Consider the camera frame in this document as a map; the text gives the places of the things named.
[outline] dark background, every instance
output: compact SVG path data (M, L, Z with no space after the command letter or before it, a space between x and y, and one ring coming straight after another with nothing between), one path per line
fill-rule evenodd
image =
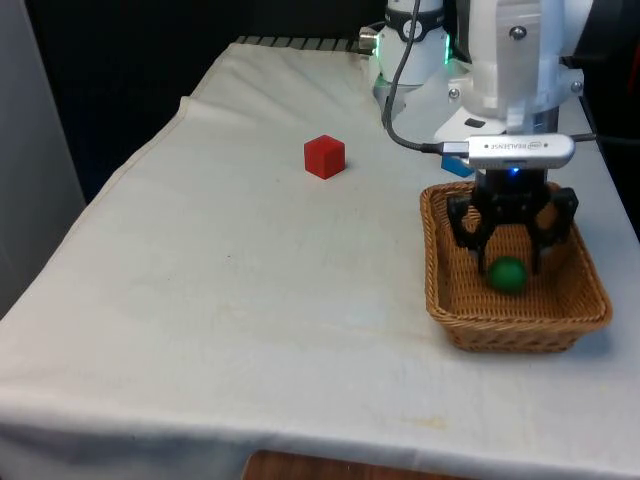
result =
M386 0L27 0L80 183L88 201L113 171L175 114L240 35L355 38L383 18ZM582 64L596 127L638 137L638 40ZM603 146L640 232L631 172L638 149Z

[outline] blue object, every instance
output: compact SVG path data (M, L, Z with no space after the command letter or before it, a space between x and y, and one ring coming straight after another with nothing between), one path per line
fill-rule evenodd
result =
M443 156L442 163L440 164L443 170L451 172L462 178L467 178L473 174L473 170L464 165L459 158Z

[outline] wooden floor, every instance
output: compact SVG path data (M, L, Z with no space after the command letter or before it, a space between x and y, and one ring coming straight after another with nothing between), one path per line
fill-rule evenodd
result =
M258 452L247 462L243 480L462 480L359 463L274 452Z

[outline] white tablecloth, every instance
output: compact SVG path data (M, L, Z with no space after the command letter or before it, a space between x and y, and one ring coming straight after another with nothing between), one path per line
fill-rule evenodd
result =
M456 177L387 138L364 70L232 45L113 176L0 323L2 478L237 478L259 448L640 478L640 248L595 145L553 180L612 326L559 355L458 351L425 312L419 216ZM587 130L577 102L561 128ZM322 134L347 146L328 181L303 166Z

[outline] green ball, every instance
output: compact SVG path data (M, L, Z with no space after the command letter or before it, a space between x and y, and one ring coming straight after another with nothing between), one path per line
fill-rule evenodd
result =
M499 292L514 295L527 285L527 269L513 257L500 257L489 267L489 285Z

